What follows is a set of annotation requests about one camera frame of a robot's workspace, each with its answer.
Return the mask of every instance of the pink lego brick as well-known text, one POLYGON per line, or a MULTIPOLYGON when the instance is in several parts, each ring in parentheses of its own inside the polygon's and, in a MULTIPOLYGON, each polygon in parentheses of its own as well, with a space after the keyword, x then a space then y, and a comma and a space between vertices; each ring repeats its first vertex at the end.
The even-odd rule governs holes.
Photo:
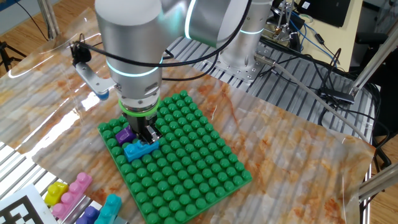
POLYGON ((93 179, 86 173, 77 175, 76 181, 70 184, 69 191, 62 195, 61 202, 54 205, 52 215, 64 220, 75 205, 80 201, 93 179))

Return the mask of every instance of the lego brick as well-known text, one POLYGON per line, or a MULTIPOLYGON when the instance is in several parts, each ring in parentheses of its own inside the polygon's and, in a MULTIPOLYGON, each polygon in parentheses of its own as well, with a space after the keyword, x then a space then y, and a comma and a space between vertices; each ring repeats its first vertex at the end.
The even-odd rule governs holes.
POLYGON ((99 217, 94 224, 112 224, 116 215, 122 206, 122 200, 115 194, 110 194, 106 198, 104 207, 102 207, 99 217))
POLYGON ((252 180, 185 90, 166 97, 157 114, 159 149, 132 162, 111 134, 114 127, 98 126, 147 223, 186 223, 252 180))
POLYGON ((115 134, 116 140, 118 140, 120 145, 123 145, 126 142, 132 142, 137 136, 131 131, 130 125, 120 131, 120 127, 115 127, 113 129, 113 133, 115 134))
POLYGON ((44 198, 44 202, 48 206, 54 206, 61 201, 61 196, 66 193, 69 189, 67 184, 61 182, 55 182, 50 185, 47 189, 47 195, 44 198))
POLYGON ((69 191, 62 195, 61 202, 54 205, 52 214, 62 220, 79 202, 87 187, 93 179, 86 173, 81 172, 77 175, 76 181, 70 184, 69 191))
POLYGON ((95 207, 89 206, 85 209, 84 214, 76 221, 76 224, 94 224, 100 215, 100 211, 95 207))
POLYGON ((159 142, 155 142, 151 145, 144 144, 142 145, 141 141, 138 140, 135 144, 130 144, 124 149, 124 155, 127 158, 127 161, 131 162, 134 159, 139 159, 143 155, 151 153, 153 150, 159 148, 159 142))

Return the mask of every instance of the green baseplate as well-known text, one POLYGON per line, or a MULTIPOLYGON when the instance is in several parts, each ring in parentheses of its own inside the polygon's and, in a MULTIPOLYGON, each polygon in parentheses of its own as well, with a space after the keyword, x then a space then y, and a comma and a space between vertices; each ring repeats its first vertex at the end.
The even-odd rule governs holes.
POLYGON ((185 90, 160 103, 159 149, 131 163, 114 137, 127 125, 121 116, 98 131, 147 223, 186 223, 252 180, 185 90))

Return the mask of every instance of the purple lego brick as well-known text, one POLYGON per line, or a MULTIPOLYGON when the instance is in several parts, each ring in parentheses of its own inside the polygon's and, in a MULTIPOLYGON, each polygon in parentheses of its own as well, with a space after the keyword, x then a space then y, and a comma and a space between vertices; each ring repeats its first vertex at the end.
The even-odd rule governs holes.
POLYGON ((85 213, 76 221, 76 224, 94 224, 100 215, 100 211, 92 206, 86 208, 85 213))
POLYGON ((136 134, 131 131, 130 125, 116 134, 116 139, 121 146, 126 142, 132 142, 136 137, 136 134))

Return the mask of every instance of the light blue lego brick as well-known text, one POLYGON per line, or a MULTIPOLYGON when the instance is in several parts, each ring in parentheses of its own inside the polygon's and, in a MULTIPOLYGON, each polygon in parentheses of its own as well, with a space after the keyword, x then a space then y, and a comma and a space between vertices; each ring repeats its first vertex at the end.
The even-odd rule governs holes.
POLYGON ((122 200, 115 194, 110 194, 106 198, 104 207, 102 207, 99 217, 94 224, 113 224, 114 219, 122 206, 122 200))
POLYGON ((138 141, 135 144, 130 144, 124 149, 124 155, 126 156, 129 162, 134 159, 141 158, 142 156, 151 153, 153 150, 159 148, 159 142, 155 142, 151 145, 145 144, 142 145, 141 141, 138 141))

